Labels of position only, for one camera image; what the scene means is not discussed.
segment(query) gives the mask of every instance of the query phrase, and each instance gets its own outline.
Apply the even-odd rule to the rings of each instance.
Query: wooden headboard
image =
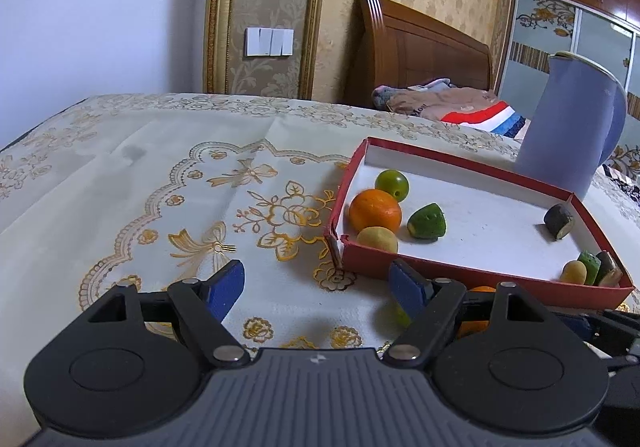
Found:
[[[344,103],[373,108],[378,86],[405,88],[450,78],[488,90],[491,55],[481,43],[433,17],[391,0],[357,0],[364,31],[344,90]]]

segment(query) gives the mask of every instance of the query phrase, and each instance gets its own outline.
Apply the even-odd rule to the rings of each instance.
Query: tablecloth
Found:
[[[343,169],[367,136],[503,168],[518,151],[487,132],[354,107],[112,94],[2,152],[0,445],[37,429],[22,393],[29,360],[121,279],[159,290],[240,259],[245,289],[224,324],[248,351],[383,351],[400,332],[385,283],[335,270],[322,238]],[[602,172],[585,205],[640,279],[639,207]],[[639,301],[635,291],[627,303]]]

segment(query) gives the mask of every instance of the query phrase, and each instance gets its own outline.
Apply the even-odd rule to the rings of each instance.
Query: fake fruit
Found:
[[[391,194],[396,201],[401,202],[409,194],[409,180],[401,172],[387,169],[376,178],[376,189]]]
[[[551,207],[545,214],[546,229],[554,239],[562,239],[574,227],[574,217],[561,203]]]
[[[351,202],[349,221],[358,232],[367,227],[385,227],[395,233],[402,223],[402,210],[388,192],[367,189]]]
[[[385,252],[398,253],[398,238],[396,234],[385,227],[367,227],[362,229],[356,237],[356,243],[384,250]]]
[[[561,283],[584,284],[587,280],[587,267],[582,261],[569,261],[562,268]]]
[[[588,286],[593,286],[596,281],[596,276],[598,275],[598,270],[600,269],[600,260],[593,255],[593,253],[584,251],[580,252],[578,261],[587,267],[587,279],[584,283]]]
[[[437,203],[416,210],[407,221],[406,229],[417,239],[442,237],[447,232],[444,214]]]
[[[495,288],[491,288],[490,286],[477,286],[469,290],[469,292],[495,292]],[[460,339],[472,333],[483,332],[487,329],[488,325],[489,321],[462,321],[456,337]]]
[[[596,276],[597,286],[604,286],[613,288],[618,284],[622,277],[622,270],[618,267],[615,260],[609,252],[603,250],[596,254],[596,257],[600,260],[600,269]]]
[[[411,324],[411,317],[406,314],[402,309],[402,306],[396,303],[396,322],[402,326],[402,328],[408,328]]]

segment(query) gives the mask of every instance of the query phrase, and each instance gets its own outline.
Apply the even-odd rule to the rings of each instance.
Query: light switch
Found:
[[[258,38],[260,28],[247,28],[244,32],[244,54],[246,57],[260,55],[260,45]]]
[[[293,55],[293,30],[282,31],[282,55]]]
[[[271,28],[247,28],[245,32],[246,57],[267,56],[271,51]]]
[[[260,35],[258,36],[258,45],[260,46],[260,53],[258,55],[269,55],[271,51],[272,35],[273,35],[273,29],[260,28]]]
[[[284,30],[281,28],[274,28],[271,35],[271,51],[269,55],[274,57],[280,57],[282,55],[282,38]]]

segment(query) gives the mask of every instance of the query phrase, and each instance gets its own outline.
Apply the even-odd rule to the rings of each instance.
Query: red cardboard tray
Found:
[[[374,187],[385,169],[407,176],[410,191],[401,202],[398,254],[355,242],[346,212],[356,194]],[[567,202],[574,213],[571,233],[555,241],[543,217]],[[447,234],[435,243],[414,239],[406,221],[418,208],[437,203]],[[616,308],[634,289],[607,237],[571,192],[468,159],[380,138],[367,138],[345,171],[324,231],[337,268],[386,279],[389,264],[402,257],[428,279],[449,277],[468,288],[513,281],[546,305],[582,309]],[[558,283],[562,267],[582,250],[607,250],[622,269],[620,287]]]

